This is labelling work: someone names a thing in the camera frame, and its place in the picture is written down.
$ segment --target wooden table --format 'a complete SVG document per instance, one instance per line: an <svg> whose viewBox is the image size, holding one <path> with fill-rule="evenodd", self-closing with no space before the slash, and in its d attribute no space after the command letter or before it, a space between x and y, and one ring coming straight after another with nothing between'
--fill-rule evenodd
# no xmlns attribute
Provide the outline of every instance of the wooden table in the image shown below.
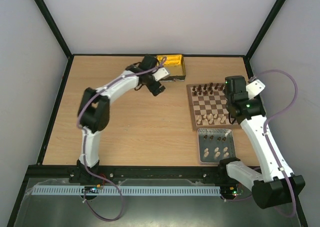
<svg viewBox="0 0 320 227"><path fill-rule="evenodd" d="M56 116L44 165L75 165L82 133L76 128L84 90L119 76L140 56L75 56ZM186 80L164 82L154 97L144 86L130 90L110 108L110 122L101 136L100 165L200 166L197 132L192 131L187 84L223 82L226 76L247 76L241 57L185 57ZM258 166L252 145L242 129L234 129L236 156Z"/></svg>

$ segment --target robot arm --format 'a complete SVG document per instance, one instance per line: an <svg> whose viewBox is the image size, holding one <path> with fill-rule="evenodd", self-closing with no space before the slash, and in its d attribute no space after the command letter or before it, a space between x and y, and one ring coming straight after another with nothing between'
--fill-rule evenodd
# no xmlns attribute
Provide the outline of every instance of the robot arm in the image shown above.
<svg viewBox="0 0 320 227"><path fill-rule="evenodd" d="M155 68L157 59L146 55L139 66L132 64L115 80L97 89L87 88L83 94L78 115L84 106L94 96L97 96L92 104L80 116L82 127L82 147L79 162L84 165L84 160L89 168L99 164L99 145L101 132L109 123L110 105L124 93L136 87L146 85L150 92L157 96L165 90L159 80L169 76L169 72L160 67L155 72L149 70Z"/></svg>
<svg viewBox="0 0 320 227"><path fill-rule="evenodd" d="M264 133L263 126L267 118L259 101L254 99L264 88L265 85L259 80L246 86L243 76L225 78L226 108L247 134L260 163L262 174L245 166L238 158L223 159L219 163L225 174L251 190L254 201L262 209L291 201L284 173L289 177L296 196L305 186L303 177L294 174L280 153L268 125ZM265 135L268 136L274 153ZM281 167L277 164L275 156L281 161Z"/></svg>

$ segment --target black metal frame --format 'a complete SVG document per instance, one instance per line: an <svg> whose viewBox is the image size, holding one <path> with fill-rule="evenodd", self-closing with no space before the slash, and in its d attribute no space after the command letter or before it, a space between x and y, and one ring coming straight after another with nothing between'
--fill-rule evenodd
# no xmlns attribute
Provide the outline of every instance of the black metal frame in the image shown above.
<svg viewBox="0 0 320 227"><path fill-rule="evenodd" d="M41 150L37 159L37 163L35 165L30 165L26 171L24 180L22 182L20 191L18 193L16 202L14 204L9 222L8 227L14 226L16 221L19 208L24 197L26 187L29 181L29 178L69 178L72 169L75 168L75 165L42 165L48 142L50 139L50 135L56 120L56 116L58 113L58 109L60 106L60 102L62 100L62 96L65 90L65 86L67 84L69 72L72 66L72 62L74 60L74 56L144 56L144 54L72 54L69 50L67 43L65 42L61 32L59 31L53 17L51 16L44 0L34 0L37 6L39 7L43 17L47 21L52 33L56 37L58 43L60 44L63 52L68 58L68 62L65 68L64 76L62 78L62 82L58 91L58 95L53 106L52 114L50 117L50 121L48 123L48 127L43 139L43 143L41 146ZM252 77L254 75L253 69L250 64L250 59L252 58L253 54L257 50L259 44L261 43L262 39L264 38L265 34L267 33L268 29L270 28L272 22L276 18L278 12L280 11L281 7L285 3L286 0L276 0L275 4L273 5L269 15L267 16L266 20L264 21L260 31L258 32L255 40L253 41L249 51L246 55L216 55L216 54L187 54L184 55L186 57L234 57L234 58L243 58L243 62L245 65L245 69L247 72L248 77ZM154 166L100 166L99 170L112 181L123 180L124 178L165 178L165 179L188 179L188 180L202 180L204 183L212 183L216 184L217 186L229 187L236 184L236 181L232 181L230 179L222 179L219 177L218 167L154 167ZM300 200L297 197L297 215L300 220L302 226L307 227L307 221L300 204Z"/></svg>

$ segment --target chessboard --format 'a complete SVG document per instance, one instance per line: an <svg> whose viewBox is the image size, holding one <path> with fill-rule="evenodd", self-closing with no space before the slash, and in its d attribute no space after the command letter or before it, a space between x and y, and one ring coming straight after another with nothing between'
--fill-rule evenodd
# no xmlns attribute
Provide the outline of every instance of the chessboard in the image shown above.
<svg viewBox="0 0 320 227"><path fill-rule="evenodd" d="M186 91L190 108L192 129L219 128L234 129L241 126L229 121L226 97L223 93L225 83L187 84Z"/></svg>

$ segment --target yellow box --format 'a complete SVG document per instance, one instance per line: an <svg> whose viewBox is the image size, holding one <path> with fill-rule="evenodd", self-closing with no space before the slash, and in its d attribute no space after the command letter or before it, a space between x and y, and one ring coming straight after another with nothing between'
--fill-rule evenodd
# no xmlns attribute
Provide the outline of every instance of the yellow box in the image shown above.
<svg viewBox="0 0 320 227"><path fill-rule="evenodd" d="M163 57L166 57L164 67L169 71L170 75L162 81L185 81L186 67L184 56L182 54L164 54L156 56L158 61L161 61Z"/></svg>

